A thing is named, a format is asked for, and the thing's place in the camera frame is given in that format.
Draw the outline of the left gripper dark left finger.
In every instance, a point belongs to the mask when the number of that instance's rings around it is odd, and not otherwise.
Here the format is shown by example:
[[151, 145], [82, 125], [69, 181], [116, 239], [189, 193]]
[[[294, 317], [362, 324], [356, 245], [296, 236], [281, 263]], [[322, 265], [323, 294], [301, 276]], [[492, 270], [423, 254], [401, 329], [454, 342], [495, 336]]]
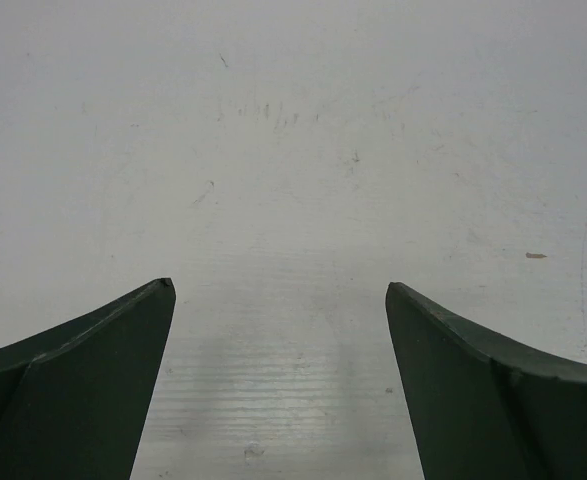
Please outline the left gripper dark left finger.
[[155, 279], [0, 348], [0, 479], [129, 478], [175, 304]]

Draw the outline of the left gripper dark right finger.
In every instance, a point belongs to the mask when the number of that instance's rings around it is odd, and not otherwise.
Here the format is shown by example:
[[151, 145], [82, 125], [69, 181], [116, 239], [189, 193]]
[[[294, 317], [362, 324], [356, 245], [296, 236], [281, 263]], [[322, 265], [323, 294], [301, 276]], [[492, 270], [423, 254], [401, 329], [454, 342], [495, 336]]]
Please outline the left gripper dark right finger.
[[517, 342], [403, 283], [385, 307], [427, 479], [587, 479], [587, 364]]

